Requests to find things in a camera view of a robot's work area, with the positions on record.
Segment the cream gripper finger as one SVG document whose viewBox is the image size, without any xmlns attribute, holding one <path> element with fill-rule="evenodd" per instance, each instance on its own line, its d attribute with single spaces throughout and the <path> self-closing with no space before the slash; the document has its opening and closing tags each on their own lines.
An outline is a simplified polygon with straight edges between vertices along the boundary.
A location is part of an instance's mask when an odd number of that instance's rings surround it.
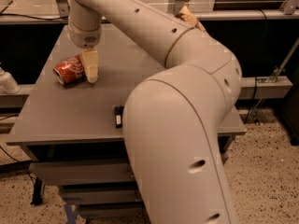
<svg viewBox="0 0 299 224">
<path fill-rule="evenodd" d="M 84 49 L 80 54 L 87 80 L 95 83 L 98 79 L 98 52 L 95 48 Z"/>
</svg>

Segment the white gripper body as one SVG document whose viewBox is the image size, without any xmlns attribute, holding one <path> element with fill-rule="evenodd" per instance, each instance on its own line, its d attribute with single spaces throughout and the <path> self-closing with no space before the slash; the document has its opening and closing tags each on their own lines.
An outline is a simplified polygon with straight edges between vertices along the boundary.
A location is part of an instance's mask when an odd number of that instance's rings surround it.
<svg viewBox="0 0 299 224">
<path fill-rule="evenodd" d="M 85 31 L 76 27 L 72 21 L 68 23 L 68 34 L 74 44 L 81 49 L 93 48 L 100 41 L 101 27 Z"/>
</svg>

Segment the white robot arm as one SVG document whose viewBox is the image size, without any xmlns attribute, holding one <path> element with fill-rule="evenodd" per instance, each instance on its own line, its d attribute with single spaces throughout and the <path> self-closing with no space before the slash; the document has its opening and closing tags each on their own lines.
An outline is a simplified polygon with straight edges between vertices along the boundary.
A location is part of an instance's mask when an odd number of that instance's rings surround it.
<svg viewBox="0 0 299 224">
<path fill-rule="evenodd" d="M 242 71 L 205 32 L 139 0 L 71 0 L 77 46 L 107 18 L 164 70 L 133 89 L 123 136 L 151 224 L 237 224 L 218 128 L 235 106 Z"/>
</svg>

